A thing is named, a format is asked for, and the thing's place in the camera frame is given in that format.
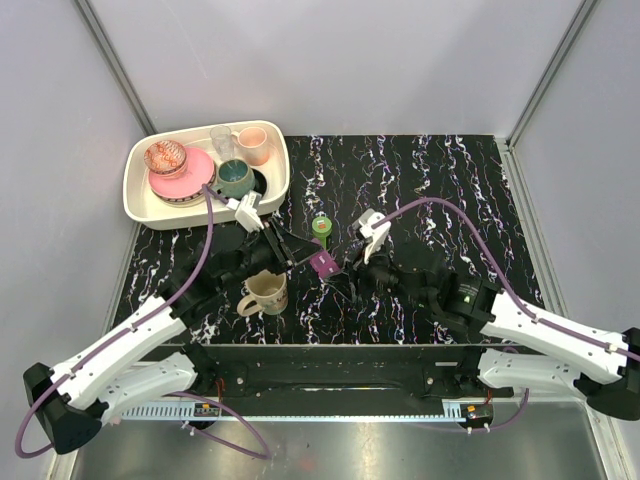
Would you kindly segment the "patterned plate under pink plate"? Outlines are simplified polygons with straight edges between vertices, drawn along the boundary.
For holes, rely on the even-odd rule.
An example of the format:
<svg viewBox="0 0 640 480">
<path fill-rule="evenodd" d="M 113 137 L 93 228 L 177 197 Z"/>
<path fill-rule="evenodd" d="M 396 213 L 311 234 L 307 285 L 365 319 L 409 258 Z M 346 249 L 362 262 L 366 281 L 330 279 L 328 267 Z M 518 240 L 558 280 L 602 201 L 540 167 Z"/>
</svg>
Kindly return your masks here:
<svg viewBox="0 0 640 480">
<path fill-rule="evenodd" d="M 171 179 L 154 177 L 149 179 L 149 184 L 153 193 L 162 201 L 172 205 L 186 205 L 200 201 L 203 197 L 202 185 L 212 186 L 215 180 L 215 173 L 206 176 L 187 172 Z"/>
</svg>

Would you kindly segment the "red patterned bowl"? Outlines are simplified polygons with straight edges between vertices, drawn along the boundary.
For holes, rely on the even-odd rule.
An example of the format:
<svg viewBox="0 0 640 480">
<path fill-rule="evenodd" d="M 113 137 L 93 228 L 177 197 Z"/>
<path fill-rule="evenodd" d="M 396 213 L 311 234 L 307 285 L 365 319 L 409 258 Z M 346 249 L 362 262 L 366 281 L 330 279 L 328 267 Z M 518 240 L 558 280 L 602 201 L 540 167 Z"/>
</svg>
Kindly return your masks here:
<svg viewBox="0 0 640 480">
<path fill-rule="evenodd" d="M 146 149 L 143 159 L 152 173 L 162 177 L 173 177 L 182 174 L 186 169 L 187 153 L 179 142 L 161 140 Z"/>
</svg>

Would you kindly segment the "pink ceramic mug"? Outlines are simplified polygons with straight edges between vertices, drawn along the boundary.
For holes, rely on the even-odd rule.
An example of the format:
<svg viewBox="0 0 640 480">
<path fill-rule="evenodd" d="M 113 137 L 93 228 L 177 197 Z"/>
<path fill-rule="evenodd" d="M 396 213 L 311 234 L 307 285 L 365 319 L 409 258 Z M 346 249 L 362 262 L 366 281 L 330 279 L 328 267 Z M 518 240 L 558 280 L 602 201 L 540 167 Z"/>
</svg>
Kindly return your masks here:
<svg viewBox="0 0 640 480">
<path fill-rule="evenodd" d="M 242 158 L 251 166 L 260 166 L 269 160 L 267 132 L 261 127 L 247 127 L 231 133 Z"/>
</svg>

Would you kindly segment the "white plastic dish tub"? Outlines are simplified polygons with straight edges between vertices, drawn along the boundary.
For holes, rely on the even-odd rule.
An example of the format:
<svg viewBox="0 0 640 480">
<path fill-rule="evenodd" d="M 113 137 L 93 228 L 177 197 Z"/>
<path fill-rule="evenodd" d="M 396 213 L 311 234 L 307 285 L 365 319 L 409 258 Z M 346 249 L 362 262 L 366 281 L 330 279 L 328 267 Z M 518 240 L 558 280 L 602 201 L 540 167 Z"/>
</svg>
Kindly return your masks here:
<svg viewBox="0 0 640 480">
<path fill-rule="evenodd" d="M 249 127 L 265 130 L 270 158 L 256 168 L 256 171 L 262 174 L 263 184 L 266 186 L 266 192 L 262 194 L 262 199 L 257 205 L 257 213 L 265 216 L 277 211 L 285 200 L 291 181 L 289 153 L 282 131 L 277 125 L 266 120 L 231 122 L 229 127 L 233 131 Z M 123 179 L 124 210 L 132 220 L 154 230 L 181 229 L 207 224 L 207 208 L 202 198 L 180 206 L 167 203 L 152 192 L 143 156 L 153 143 L 168 139 L 186 147 L 203 150 L 215 164 L 219 164 L 219 156 L 209 135 L 211 129 L 210 125 L 205 125 L 159 133 L 139 140 L 132 147 Z"/>
</svg>

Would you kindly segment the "pink weekly pill organizer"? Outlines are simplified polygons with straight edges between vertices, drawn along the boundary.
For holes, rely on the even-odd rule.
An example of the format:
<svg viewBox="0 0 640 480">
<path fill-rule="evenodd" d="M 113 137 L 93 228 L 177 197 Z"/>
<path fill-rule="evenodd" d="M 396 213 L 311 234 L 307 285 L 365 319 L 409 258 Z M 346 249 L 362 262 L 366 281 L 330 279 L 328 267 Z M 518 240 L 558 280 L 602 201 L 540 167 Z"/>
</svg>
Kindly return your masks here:
<svg viewBox="0 0 640 480">
<path fill-rule="evenodd" d="M 314 255 L 310 259 L 310 265 L 322 280 L 340 272 L 340 267 L 326 251 Z"/>
</svg>

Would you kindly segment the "clear drinking glass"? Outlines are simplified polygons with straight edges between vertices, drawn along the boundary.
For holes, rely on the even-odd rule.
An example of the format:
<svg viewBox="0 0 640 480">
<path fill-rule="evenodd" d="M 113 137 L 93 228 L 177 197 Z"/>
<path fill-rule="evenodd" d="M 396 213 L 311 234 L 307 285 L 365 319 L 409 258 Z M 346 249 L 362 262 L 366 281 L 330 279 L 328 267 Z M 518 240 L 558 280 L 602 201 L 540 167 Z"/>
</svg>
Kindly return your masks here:
<svg viewBox="0 0 640 480">
<path fill-rule="evenodd" d="M 236 156 L 232 130 L 226 125 L 216 125 L 210 132 L 213 148 L 221 162 L 232 160 Z"/>
</svg>

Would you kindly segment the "black saucer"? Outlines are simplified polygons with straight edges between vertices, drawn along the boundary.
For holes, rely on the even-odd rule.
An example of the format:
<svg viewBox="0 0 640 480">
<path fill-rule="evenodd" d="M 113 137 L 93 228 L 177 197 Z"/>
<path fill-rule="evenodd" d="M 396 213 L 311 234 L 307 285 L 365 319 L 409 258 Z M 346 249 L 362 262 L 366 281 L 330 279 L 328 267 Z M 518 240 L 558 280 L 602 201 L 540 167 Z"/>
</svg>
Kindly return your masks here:
<svg viewBox="0 0 640 480">
<path fill-rule="evenodd" d="M 243 171 L 225 170 L 220 173 L 217 186 L 223 196 L 240 200 L 250 190 L 264 195 L 267 190 L 267 181 L 255 168 Z"/>
</svg>

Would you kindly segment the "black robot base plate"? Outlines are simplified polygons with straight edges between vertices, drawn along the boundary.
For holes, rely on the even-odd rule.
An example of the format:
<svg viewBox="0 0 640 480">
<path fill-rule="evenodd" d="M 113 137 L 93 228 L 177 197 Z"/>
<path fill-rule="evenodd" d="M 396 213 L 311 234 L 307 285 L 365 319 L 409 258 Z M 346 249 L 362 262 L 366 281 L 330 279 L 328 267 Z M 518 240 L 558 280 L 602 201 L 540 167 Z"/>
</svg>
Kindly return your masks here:
<svg viewBox="0 0 640 480">
<path fill-rule="evenodd" d="M 481 346 L 186 344 L 194 391 L 245 417 L 294 419 L 440 414 L 445 400 L 510 398 L 478 378 Z"/>
</svg>

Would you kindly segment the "teal ceramic mug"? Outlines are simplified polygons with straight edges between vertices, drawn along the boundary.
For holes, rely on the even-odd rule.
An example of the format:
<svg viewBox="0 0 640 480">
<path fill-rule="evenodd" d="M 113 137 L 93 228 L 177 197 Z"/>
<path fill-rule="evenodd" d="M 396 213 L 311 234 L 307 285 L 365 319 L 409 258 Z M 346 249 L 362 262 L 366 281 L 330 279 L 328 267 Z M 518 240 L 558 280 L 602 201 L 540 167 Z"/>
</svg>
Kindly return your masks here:
<svg viewBox="0 0 640 480">
<path fill-rule="evenodd" d="M 241 159 L 231 159 L 219 165 L 213 190 L 223 197 L 240 200 L 255 187 L 252 168 Z"/>
</svg>

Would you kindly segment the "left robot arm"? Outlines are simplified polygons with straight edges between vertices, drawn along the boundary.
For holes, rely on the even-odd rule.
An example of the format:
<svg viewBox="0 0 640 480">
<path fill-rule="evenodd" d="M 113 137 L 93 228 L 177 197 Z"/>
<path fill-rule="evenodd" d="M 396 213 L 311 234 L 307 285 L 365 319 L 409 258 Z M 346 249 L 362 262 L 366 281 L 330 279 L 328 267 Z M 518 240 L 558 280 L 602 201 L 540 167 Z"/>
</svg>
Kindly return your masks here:
<svg viewBox="0 0 640 480">
<path fill-rule="evenodd" d="M 196 396 L 215 386 L 216 372 L 200 347 L 170 355 L 153 368 L 128 368 L 191 328 L 217 298 L 263 271 L 283 274 L 308 262 L 321 246 L 265 221 L 252 233 L 208 226 L 191 262 L 175 270 L 137 311 L 91 346 L 54 366 L 35 363 L 23 373 L 28 419 L 37 419 L 48 448 L 73 452 L 113 417 L 167 394 Z"/>
</svg>

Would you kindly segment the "green pill bottle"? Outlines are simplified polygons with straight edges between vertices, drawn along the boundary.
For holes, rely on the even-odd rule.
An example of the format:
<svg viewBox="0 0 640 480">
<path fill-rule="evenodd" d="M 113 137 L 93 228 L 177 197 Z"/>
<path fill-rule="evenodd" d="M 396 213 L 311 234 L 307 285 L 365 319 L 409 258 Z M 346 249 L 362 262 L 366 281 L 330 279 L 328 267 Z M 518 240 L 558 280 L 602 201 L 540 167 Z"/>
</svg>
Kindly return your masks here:
<svg viewBox="0 0 640 480">
<path fill-rule="evenodd" d="M 332 221 L 326 216 L 317 216 L 312 221 L 313 236 L 325 250 L 329 245 L 332 228 Z"/>
</svg>

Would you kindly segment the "cream ceramic mug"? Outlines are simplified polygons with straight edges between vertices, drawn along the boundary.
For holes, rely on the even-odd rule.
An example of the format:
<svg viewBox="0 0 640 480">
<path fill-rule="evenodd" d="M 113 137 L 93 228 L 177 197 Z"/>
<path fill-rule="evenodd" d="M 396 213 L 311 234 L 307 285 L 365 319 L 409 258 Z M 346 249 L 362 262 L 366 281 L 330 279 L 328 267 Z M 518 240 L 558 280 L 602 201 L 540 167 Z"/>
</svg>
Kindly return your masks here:
<svg viewBox="0 0 640 480">
<path fill-rule="evenodd" d="M 263 270 L 248 278 L 244 285 L 247 294 L 238 302 L 236 311 L 243 317 L 257 313 L 275 316 L 288 306 L 287 275 Z"/>
</svg>

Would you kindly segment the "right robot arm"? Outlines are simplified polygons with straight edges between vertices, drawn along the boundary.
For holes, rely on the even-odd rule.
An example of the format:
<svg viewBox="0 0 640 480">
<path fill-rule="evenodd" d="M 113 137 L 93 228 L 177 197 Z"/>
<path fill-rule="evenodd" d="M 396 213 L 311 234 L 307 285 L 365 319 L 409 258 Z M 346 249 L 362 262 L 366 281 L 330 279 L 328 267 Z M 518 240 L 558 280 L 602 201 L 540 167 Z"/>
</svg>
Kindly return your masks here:
<svg viewBox="0 0 640 480">
<path fill-rule="evenodd" d="M 639 418 L 639 330 L 612 332 L 579 324 L 526 303 L 513 292 L 448 267 L 439 254 L 395 261 L 381 251 L 344 263 L 346 292 L 356 299 L 388 294 L 425 309 L 430 319 L 467 335 L 500 338 L 532 349 L 515 357 L 485 351 L 454 371 L 466 396 L 488 386 L 559 387 L 610 417 Z"/>
</svg>

